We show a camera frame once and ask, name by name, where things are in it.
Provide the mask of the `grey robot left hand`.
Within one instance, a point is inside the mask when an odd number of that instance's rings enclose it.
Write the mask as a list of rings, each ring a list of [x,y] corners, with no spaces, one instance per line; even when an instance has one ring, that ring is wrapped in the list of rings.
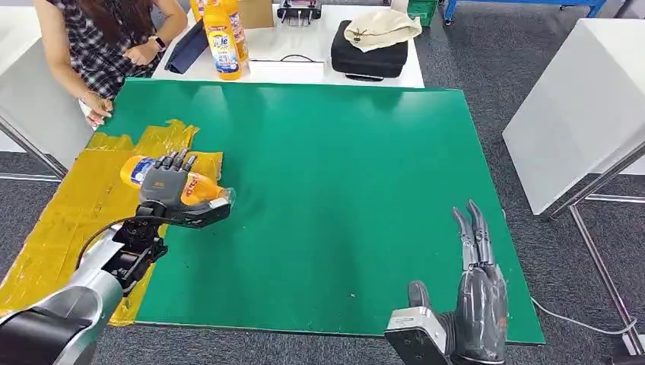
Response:
[[[139,189],[139,203],[155,202],[170,210],[186,210],[189,205],[181,197],[189,171],[196,157],[188,159],[189,165],[185,167],[184,159],[188,149],[173,151],[154,160]]]

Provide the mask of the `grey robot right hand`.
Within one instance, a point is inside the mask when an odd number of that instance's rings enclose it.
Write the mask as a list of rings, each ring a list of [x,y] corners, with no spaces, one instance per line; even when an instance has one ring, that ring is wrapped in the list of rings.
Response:
[[[398,352],[405,363],[503,364],[506,361],[507,286],[491,245],[488,223],[479,207],[469,200],[465,217],[454,208],[452,215],[462,244],[462,274],[456,308],[435,315],[434,329],[420,327],[401,336]],[[437,341],[434,332],[445,334]]]

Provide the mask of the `person's left hand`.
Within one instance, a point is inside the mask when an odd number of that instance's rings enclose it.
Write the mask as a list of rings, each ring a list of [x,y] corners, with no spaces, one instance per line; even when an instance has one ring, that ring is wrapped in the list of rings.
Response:
[[[153,61],[159,50],[156,40],[150,38],[146,43],[127,49],[123,56],[134,65],[147,65]]]

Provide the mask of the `person's right hand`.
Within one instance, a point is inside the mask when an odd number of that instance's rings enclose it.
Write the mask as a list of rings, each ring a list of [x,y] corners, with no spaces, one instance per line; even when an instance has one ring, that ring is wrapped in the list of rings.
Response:
[[[93,91],[88,91],[79,99],[79,103],[86,121],[93,129],[103,125],[107,119],[113,116],[112,101]]]

